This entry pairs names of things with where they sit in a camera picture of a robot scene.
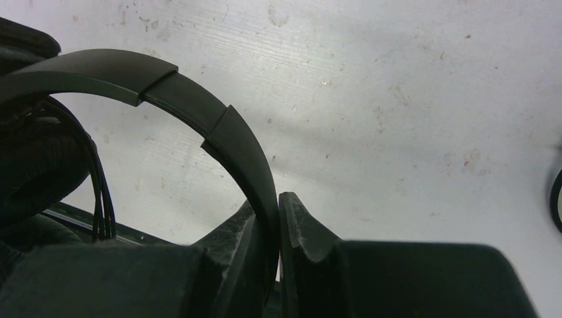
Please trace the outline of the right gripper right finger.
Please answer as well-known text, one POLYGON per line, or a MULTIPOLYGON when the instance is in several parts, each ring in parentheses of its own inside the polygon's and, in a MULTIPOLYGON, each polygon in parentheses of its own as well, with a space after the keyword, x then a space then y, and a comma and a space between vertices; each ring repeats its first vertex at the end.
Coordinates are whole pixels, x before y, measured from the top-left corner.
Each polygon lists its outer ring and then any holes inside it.
POLYGON ((343 240, 299 197, 279 197, 283 317, 535 317, 490 246, 343 240))

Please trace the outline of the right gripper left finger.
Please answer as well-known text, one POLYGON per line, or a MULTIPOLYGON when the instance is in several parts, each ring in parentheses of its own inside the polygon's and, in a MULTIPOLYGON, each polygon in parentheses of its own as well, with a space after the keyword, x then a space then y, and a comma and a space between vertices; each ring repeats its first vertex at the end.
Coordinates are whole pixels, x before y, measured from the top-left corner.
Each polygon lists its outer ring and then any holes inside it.
POLYGON ((190 246, 42 248, 1 288, 1 316, 261 317, 266 303, 261 233, 245 203, 190 246))

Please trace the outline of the small black headphones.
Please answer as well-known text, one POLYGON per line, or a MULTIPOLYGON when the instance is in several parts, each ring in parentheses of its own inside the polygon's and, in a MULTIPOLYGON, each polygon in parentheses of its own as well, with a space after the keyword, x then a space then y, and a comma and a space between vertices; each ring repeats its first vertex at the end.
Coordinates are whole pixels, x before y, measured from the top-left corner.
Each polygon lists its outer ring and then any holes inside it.
POLYGON ((275 282, 279 216, 272 172, 244 119, 164 60, 91 49, 63 54, 49 34, 1 19, 1 224, 48 209, 87 177, 95 196, 93 237, 114 238, 115 210, 97 148, 54 98, 85 93, 138 106, 147 102, 203 137, 202 148, 236 181, 252 207, 265 247, 266 298, 275 282))

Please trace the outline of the large black blue headphones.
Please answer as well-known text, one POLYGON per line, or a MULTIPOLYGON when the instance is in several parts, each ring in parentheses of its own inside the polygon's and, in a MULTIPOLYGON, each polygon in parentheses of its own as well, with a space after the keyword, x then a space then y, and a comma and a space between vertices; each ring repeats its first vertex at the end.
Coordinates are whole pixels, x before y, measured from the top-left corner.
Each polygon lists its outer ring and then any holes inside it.
POLYGON ((549 211, 552 221, 560 233, 562 232, 561 208, 559 206, 561 204, 561 176, 562 171, 560 170, 553 181, 549 194, 549 211))

